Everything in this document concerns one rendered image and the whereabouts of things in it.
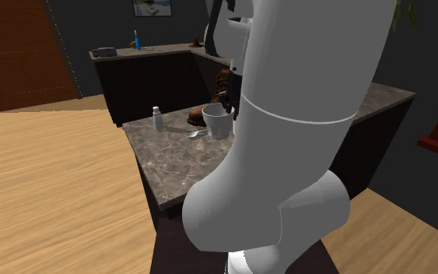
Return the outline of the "brown leather boot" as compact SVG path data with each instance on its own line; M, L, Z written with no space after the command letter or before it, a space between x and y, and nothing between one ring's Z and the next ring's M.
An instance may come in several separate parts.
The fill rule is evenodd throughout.
M215 93L208 104L216 104L220 102L220 95L227 91L230 82L230 76L232 72L226 68L221 69L220 73L216 76ZM193 126L205 127L206 123L202 115L203 107L196 107L189 112L187 123Z

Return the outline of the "white cup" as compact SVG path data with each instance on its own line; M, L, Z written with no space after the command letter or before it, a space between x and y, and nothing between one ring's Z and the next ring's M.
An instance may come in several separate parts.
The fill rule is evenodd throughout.
M208 104L202 108L202 117L211 139L227 139L233 129L234 109L227 112L221 103Z

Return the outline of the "small white bottle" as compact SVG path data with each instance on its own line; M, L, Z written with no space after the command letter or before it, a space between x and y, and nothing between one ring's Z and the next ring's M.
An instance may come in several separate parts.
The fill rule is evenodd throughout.
M154 129L157 131L162 131L164 129L164 123L158 106L152 108L152 119Z

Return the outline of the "dark cabinet counter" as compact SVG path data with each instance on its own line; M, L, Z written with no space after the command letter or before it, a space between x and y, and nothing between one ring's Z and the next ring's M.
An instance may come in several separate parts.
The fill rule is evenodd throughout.
M155 106L165 114L208 103L216 91L216 76L230 66L228 58L212 57L188 43L122 48L114 57L89 56L117 127L151 117Z

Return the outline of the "dark robot stand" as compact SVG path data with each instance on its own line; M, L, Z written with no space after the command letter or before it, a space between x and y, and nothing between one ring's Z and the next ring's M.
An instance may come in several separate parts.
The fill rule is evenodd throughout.
M226 253L199 251L187 238L181 219L153 221L156 239L149 274L226 274ZM322 241L305 251L286 274L340 274Z

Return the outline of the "green plant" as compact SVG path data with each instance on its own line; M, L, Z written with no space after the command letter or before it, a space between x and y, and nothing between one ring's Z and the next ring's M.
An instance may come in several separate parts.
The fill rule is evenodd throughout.
M394 14L391 20L391 31L393 33L396 32L396 26L403 14L407 14L409 24L411 25L412 31L415 30L415 28L418 25L419 22L419 14L417 12L417 9L415 7L415 4L417 0L412 0L411 3L408 5L408 8L406 10L403 10L401 8L401 2L402 0L395 0L395 7L394 7Z

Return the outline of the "brown wooden door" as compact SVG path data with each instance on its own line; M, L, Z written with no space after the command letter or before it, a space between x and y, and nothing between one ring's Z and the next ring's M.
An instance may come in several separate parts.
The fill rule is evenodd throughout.
M0 111L80 97L46 0L0 0Z

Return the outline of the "framed wall picture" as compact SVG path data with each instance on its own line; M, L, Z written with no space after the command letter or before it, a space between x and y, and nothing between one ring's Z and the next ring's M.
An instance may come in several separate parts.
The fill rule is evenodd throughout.
M136 17L172 16L170 0L132 0Z

